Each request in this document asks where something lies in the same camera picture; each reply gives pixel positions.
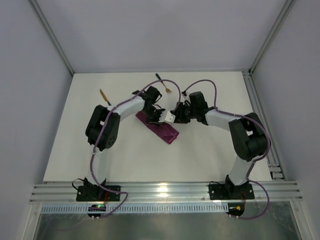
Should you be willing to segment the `purple cloth napkin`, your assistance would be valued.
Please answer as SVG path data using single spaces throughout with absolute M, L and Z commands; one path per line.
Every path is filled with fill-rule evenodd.
M 174 127 L 166 122 L 160 124 L 147 123 L 147 116 L 142 112 L 136 113 L 135 116 L 145 127 L 147 127 L 151 132 L 157 135 L 168 145 L 177 139 L 180 134 Z

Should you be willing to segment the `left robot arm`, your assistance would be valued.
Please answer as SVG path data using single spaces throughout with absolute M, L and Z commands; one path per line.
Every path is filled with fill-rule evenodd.
M 106 193 L 111 193 L 114 198 L 119 198 L 121 189 L 119 187 L 106 186 L 106 180 L 98 181 L 94 170 L 94 161 L 110 149 L 117 140 L 119 126 L 122 120 L 135 114 L 142 114 L 145 123 L 155 127 L 155 132 L 160 136 L 164 131 L 164 123 L 160 122 L 163 108 L 157 105 L 161 99 L 160 91 L 149 86 L 146 90 L 137 90 L 131 96 L 116 104 L 104 107 L 98 105 L 93 110 L 89 123 L 85 130 L 87 142 L 93 146 L 89 164 L 89 172 L 93 179 L 90 182 L 87 178 L 82 180 L 82 185 L 77 189 L 77 201 L 102 201 Z

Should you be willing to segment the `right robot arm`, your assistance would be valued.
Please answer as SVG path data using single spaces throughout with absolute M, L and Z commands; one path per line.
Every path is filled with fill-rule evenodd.
M 236 158 L 224 183 L 211 181 L 208 185 L 211 200 L 253 200 L 249 175 L 256 162 L 263 159 L 271 147 L 270 138 L 260 118 L 254 112 L 246 115 L 231 114 L 209 107 L 200 92 L 189 94 L 189 99 L 177 104 L 171 113 L 175 123 L 188 124 L 192 119 L 206 126 L 218 127 L 231 135 Z

